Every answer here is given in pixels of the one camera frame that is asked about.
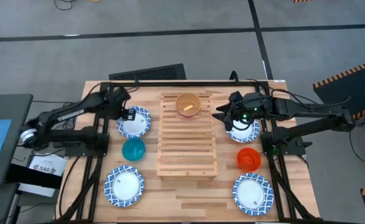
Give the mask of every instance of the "red cup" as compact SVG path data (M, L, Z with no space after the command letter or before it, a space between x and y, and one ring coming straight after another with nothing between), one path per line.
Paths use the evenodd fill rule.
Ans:
M243 148L238 152L238 167L244 172L253 172L261 166L261 156L252 148Z

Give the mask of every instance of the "teal bowl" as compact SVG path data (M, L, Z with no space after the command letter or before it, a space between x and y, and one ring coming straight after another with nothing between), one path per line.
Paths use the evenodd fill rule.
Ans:
M138 161L144 157L145 143L139 138L128 139L122 145L122 156L128 161Z

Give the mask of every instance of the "white paper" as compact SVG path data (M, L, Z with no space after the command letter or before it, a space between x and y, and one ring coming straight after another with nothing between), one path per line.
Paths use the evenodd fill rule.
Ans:
M35 156L30 163L29 168L61 176L63 171L65 171L66 161L66 159L56 155ZM55 192L55 189L31 184L20 184L18 190L47 197L52 197Z

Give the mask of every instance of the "wooden bowl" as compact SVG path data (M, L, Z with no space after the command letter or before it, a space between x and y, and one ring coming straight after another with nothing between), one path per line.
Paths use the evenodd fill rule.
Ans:
M199 96L193 93L182 93L177 97L175 107L181 116L191 118L200 111L201 101Z

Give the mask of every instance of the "white label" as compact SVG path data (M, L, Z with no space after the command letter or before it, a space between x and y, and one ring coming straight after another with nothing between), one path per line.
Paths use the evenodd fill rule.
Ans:
M76 117L76 116L78 116L80 114L83 114L83 113L84 113L84 109L79 110L79 111L76 111L76 112L73 112L73 113L70 113L70 114L67 114L65 116L62 116L62 117L58 118L58 121L59 122L65 121L66 119Z
M45 172L57 176L62 176L65 171L67 160L56 155L39 154L42 156L35 156L30 163L29 169ZM32 194L39 194L47 197L52 197L55 189L41 187L31 184L20 184L18 190L29 192Z

